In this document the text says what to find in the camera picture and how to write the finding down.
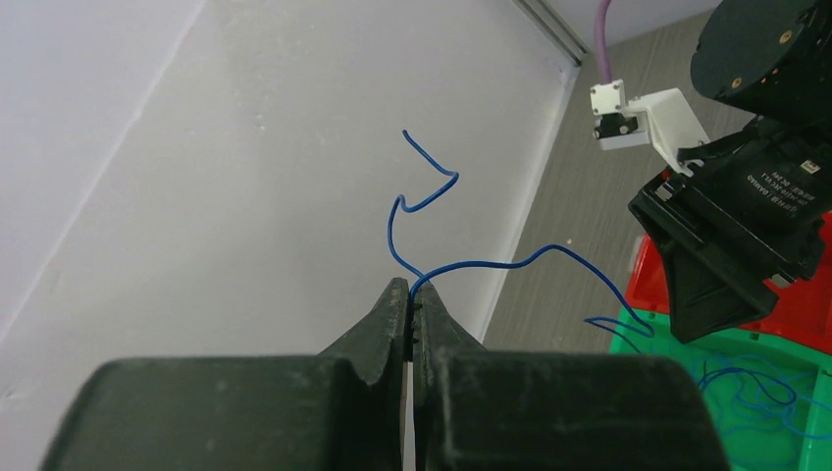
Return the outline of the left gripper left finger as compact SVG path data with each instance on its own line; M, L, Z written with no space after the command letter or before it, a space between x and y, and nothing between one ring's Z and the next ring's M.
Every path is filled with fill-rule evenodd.
M314 355L124 358L64 415L44 470L398 470L408 285Z

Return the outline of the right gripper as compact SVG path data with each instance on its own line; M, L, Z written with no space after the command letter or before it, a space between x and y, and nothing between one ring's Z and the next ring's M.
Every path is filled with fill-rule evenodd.
M665 273L670 332L681 343L760 320L785 287L814 276L831 209L831 127L748 123L685 149L689 176L643 186L629 209Z

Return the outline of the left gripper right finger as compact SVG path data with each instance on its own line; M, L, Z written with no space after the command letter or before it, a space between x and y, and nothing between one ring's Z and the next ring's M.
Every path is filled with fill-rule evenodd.
M412 297L419 470L725 470L692 377L650 355L488 350Z

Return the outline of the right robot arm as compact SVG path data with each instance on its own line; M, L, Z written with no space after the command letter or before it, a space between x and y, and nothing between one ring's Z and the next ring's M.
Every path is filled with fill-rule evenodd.
M660 254L682 343L767 317L777 288L817 270L831 209L830 3L720 3L690 75L699 94L753 117L683 145L680 168L629 205Z

